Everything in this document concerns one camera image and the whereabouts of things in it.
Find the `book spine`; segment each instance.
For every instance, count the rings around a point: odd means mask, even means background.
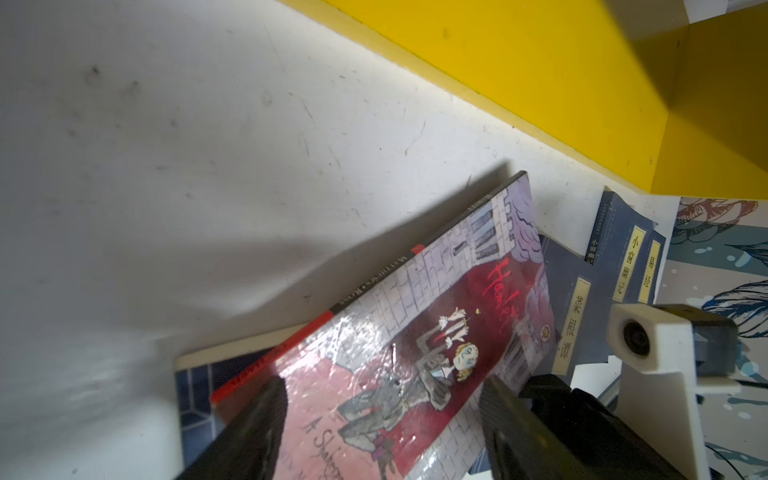
[[[613,200],[613,192],[603,192],[603,197],[600,200],[600,208],[598,209],[598,215],[595,218],[594,226],[592,227],[592,236],[589,238],[587,244],[587,254],[584,256],[584,261],[590,265],[594,265],[594,260],[598,257],[600,251],[600,241],[603,234],[603,226],[608,216],[608,211],[611,209],[611,201]]]
[[[526,174],[527,172],[525,171],[518,172],[508,181],[504,182],[503,185],[495,188],[492,192],[490,192],[489,194],[486,194],[485,196],[483,196],[482,198],[474,202],[472,205],[467,207],[463,213],[458,215],[452,221],[448,222],[443,228],[437,230],[433,235],[430,236],[430,238],[427,239],[426,242],[417,244],[416,246],[411,248],[409,252],[398,257],[397,260],[395,260],[388,266],[384,267],[376,275],[372,276],[370,279],[364,282],[361,286],[354,289],[343,300],[341,300],[340,302],[332,306],[330,309],[328,309],[322,315],[318,316],[312,322],[307,323],[304,328],[294,333],[293,336],[291,336],[288,340],[279,344],[278,346],[270,350],[265,356],[261,357],[255,363],[245,368],[245,370],[240,372],[239,375],[237,375],[236,377],[232,378],[229,382],[222,385],[219,389],[217,389],[213,393],[213,395],[211,395],[210,397],[211,404],[216,405],[217,403],[221,402],[226,397],[228,397],[232,392],[240,388],[241,385],[249,382],[251,379],[253,379],[257,375],[265,371],[272,363],[277,361],[285,352],[292,349],[294,346],[299,345],[307,337],[315,333],[319,328],[321,328],[323,325],[328,323],[334,316],[336,316],[338,313],[344,310],[350,303],[354,302],[355,300],[360,298],[362,295],[365,295],[365,293],[368,292],[368,290],[371,290],[374,285],[384,280],[392,272],[394,272],[395,270],[400,268],[403,264],[405,264],[405,262],[412,259],[419,253],[421,253],[421,251],[425,249],[425,245],[429,245],[436,239],[440,238],[448,230],[453,228],[458,222],[464,220],[472,212],[474,212],[475,210],[480,208],[482,205],[484,205],[486,202],[491,200],[496,194],[498,194],[499,192],[501,192],[506,187],[513,184],[515,181],[525,176]]]

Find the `yellow edge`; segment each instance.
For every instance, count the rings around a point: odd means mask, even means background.
[[[463,83],[455,80],[446,73],[439,70],[437,67],[429,64],[427,61],[422,60],[420,57],[414,55],[403,47],[400,47],[395,42],[389,40],[387,37],[372,30],[364,24],[358,22],[354,18],[350,17],[346,13],[342,12],[338,8],[324,2],[323,0],[280,0],[283,4],[288,5],[291,8],[303,13],[311,19],[325,25],[328,28],[344,35],[345,37],[361,44],[371,51],[383,56],[384,58],[396,63],[397,65],[407,68],[418,76],[424,78],[427,81],[439,86],[440,88],[454,94],[456,97],[473,104],[477,108],[488,112],[489,114],[497,117],[498,119],[510,124],[539,140],[542,143],[554,148],[555,150],[568,155],[570,158],[581,162],[592,170],[597,171],[600,174],[609,177],[613,181],[618,182],[630,190],[639,193],[647,194],[648,192],[639,188],[637,185],[625,180],[624,178],[616,175],[614,172],[603,167],[598,162],[590,159],[586,155],[574,148],[569,147],[562,141],[551,136],[542,129],[535,125],[523,120],[518,115],[510,112],[506,108],[494,101],[479,94],[477,91],[472,90]]]

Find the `cartoon face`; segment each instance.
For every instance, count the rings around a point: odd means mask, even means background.
[[[456,349],[453,357],[453,366],[457,370],[472,369],[477,365],[480,349],[474,343],[465,343]]]

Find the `white table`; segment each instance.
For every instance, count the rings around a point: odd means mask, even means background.
[[[669,237],[676,198],[277,2],[5,2],[0,38],[3,478],[171,478],[178,353],[311,319],[489,172],[576,252],[604,185]]]

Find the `blond hair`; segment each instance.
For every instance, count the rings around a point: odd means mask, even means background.
[[[463,351],[464,351],[464,350],[465,350],[467,347],[470,347],[470,346],[475,346],[475,344],[474,344],[474,343],[462,343],[461,345],[459,345],[459,346],[456,348],[456,353],[454,353],[453,355],[454,355],[454,356],[459,356],[459,355],[461,355],[461,354],[462,354],[462,352],[463,352]],[[465,381],[467,378],[469,378],[469,376],[470,376],[471,374],[472,374],[472,369],[463,369],[463,370],[459,370],[459,371],[458,371],[458,375],[456,376],[456,381],[457,381],[457,382],[463,382],[463,381]]]

